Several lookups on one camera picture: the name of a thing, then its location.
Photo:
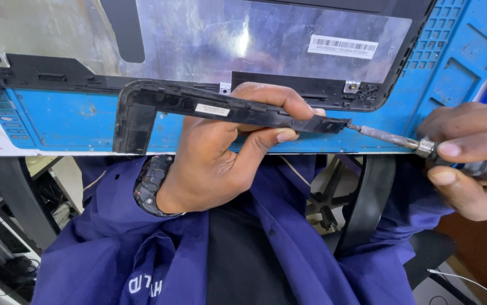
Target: blue anti-static mat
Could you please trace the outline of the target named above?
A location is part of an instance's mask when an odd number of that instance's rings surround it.
[[[471,101],[487,78],[487,0],[438,0],[388,101],[369,113],[327,111],[405,136],[434,108]],[[117,96],[40,90],[7,90],[0,122],[19,148],[49,151],[111,151]],[[14,121],[5,121],[10,114]],[[149,152],[176,150],[182,117],[159,114]],[[240,143],[233,148],[239,149]],[[273,153],[403,151],[353,130],[338,135],[302,134]]]

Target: wristwatch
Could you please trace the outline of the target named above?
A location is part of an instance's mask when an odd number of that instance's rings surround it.
[[[157,155],[152,156],[144,163],[133,192],[136,203],[144,211],[159,217],[173,217],[185,214],[165,214],[157,207],[157,191],[163,184],[168,168],[173,162],[174,156]]]

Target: label sticker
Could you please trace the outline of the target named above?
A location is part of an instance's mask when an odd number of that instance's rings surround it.
[[[231,111],[230,109],[214,107],[214,106],[207,106],[204,104],[198,104],[195,108],[196,112],[204,112],[206,114],[217,114],[218,116],[227,116],[228,113]]]
[[[311,35],[308,53],[372,59],[378,42]]]

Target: black chair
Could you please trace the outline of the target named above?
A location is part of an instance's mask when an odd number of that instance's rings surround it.
[[[354,195],[343,198],[331,197],[334,195],[337,184],[340,181],[340,172],[344,166],[342,162],[339,162],[327,184],[327,189],[322,193],[314,194],[311,205],[315,207],[312,206],[308,209],[314,211],[321,204],[331,203],[330,205],[326,204],[330,207],[340,204],[342,201],[347,202],[347,205],[343,207],[346,222],[342,230],[322,235],[334,255],[369,242],[387,204],[390,189],[394,182],[396,172],[394,155],[365,155],[363,159],[362,165],[354,158],[346,158],[344,160],[345,162],[353,162],[354,164],[351,164],[351,166],[357,164],[361,167],[360,179],[357,189],[353,193]],[[322,223],[322,225],[325,228],[329,227],[329,224]],[[410,243],[416,255],[403,267],[406,270],[407,279],[412,290],[430,277],[464,305],[476,305],[474,301],[462,294],[444,278],[438,274],[428,272],[428,269],[436,269],[455,253],[455,242],[449,236],[426,230],[413,235],[410,238]]]

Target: navy blue shirt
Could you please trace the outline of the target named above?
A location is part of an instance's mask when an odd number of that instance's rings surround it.
[[[315,156],[286,158],[313,180]],[[32,304],[206,304],[209,212],[159,218],[141,210],[132,190],[143,163],[95,169],[106,172],[88,188],[83,215],[42,255]],[[336,260],[303,217],[309,186],[286,163],[263,163],[249,191],[247,209],[275,232],[266,236],[300,305],[415,304],[403,268],[414,256],[408,239],[452,211],[426,177],[398,163],[374,237]]]

